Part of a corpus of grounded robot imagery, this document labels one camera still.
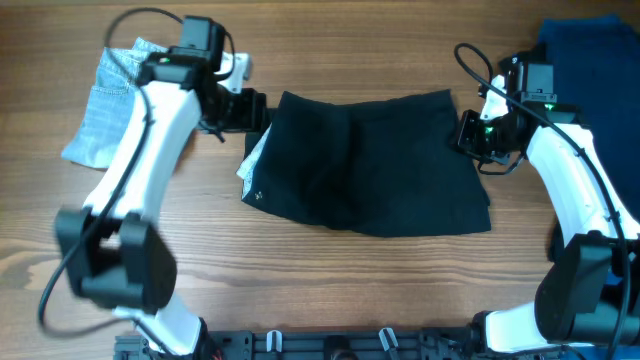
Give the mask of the black shorts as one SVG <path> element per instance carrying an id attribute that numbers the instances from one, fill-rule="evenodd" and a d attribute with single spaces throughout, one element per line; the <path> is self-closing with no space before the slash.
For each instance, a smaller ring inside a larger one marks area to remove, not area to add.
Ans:
<path id="1" fill-rule="evenodd" d="M 450 144 L 457 122 L 448 90 L 349 105 L 285 92 L 253 149 L 242 200 L 377 237 L 486 232 L 489 197 Z"/>

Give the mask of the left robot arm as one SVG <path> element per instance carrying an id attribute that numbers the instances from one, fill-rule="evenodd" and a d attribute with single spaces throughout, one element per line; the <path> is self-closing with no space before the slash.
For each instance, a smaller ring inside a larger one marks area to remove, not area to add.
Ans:
<path id="1" fill-rule="evenodd" d="M 220 359 L 205 321 L 176 294 L 177 263 L 157 222 L 169 180 L 192 133 L 218 138 L 261 134 L 270 119 L 264 94 L 247 86 L 251 59 L 207 17 L 180 21 L 177 45 L 150 54 L 115 156 L 82 208 L 55 218 L 62 255 L 57 276 L 72 292 L 110 309 L 142 335 L 153 359 Z"/>

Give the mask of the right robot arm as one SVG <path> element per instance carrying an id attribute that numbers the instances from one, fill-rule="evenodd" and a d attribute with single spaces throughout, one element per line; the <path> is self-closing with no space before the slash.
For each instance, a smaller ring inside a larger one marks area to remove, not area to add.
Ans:
<path id="1" fill-rule="evenodd" d="M 499 75 L 471 76 L 485 104 L 467 110 L 457 148 L 478 166 L 507 172 L 529 162 L 548 192 L 560 229 L 554 264 L 534 299 L 476 318 L 492 355 L 561 347 L 604 347 L 613 358 L 639 344 L 639 222 L 600 163 L 592 126 L 559 102 L 552 64 L 514 56 Z"/>

